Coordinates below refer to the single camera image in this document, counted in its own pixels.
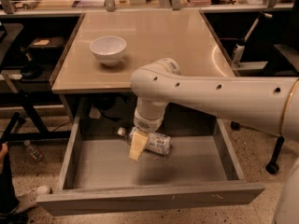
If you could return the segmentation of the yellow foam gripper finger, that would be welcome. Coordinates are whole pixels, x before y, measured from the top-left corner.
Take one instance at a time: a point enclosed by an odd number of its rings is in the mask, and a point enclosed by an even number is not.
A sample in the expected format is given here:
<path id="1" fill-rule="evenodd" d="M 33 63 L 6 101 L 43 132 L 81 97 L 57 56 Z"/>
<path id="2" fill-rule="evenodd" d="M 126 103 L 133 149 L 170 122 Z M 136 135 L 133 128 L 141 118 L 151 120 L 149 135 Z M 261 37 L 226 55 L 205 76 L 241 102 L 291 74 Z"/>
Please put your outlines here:
<path id="1" fill-rule="evenodd" d="M 138 161 L 148 141 L 149 137 L 146 133 L 141 131 L 134 132 L 129 151 L 129 158 L 133 161 Z"/>

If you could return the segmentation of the white round gripper wrist body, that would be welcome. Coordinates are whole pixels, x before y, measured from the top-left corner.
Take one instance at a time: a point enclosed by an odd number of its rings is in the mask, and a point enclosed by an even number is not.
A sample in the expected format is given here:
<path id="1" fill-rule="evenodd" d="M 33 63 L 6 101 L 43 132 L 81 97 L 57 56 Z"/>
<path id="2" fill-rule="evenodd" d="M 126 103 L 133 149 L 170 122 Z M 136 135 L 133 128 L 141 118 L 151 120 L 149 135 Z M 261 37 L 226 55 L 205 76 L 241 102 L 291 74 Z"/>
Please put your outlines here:
<path id="1" fill-rule="evenodd" d="M 160 117 L 154 119 L 142 117 L 138 110 L 134 113 L 134 125 L 144 133 L 155 133 L 162 125 L 163 120 L 164 113 L 162 113 Z"/>

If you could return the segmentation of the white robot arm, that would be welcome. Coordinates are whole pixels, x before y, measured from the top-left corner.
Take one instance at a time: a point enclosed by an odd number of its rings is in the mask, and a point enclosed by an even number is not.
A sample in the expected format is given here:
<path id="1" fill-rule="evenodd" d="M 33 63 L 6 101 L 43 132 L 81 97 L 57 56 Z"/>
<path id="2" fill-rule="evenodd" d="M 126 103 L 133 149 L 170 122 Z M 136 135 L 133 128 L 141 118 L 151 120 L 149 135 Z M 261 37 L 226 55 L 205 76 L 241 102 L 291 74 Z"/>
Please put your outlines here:
<path id="1" fill-rule="evenodd" d="M 134 124 L 156 132 L 165 108 L 174 103 L 275 135 L 278 140 L 266 170 L 278 171 L 286 139 L 299 141 L 299 79 L 296 77 L 190 77 L 171 59 L 137 68 L 130 87 L 137 96 Z"/>

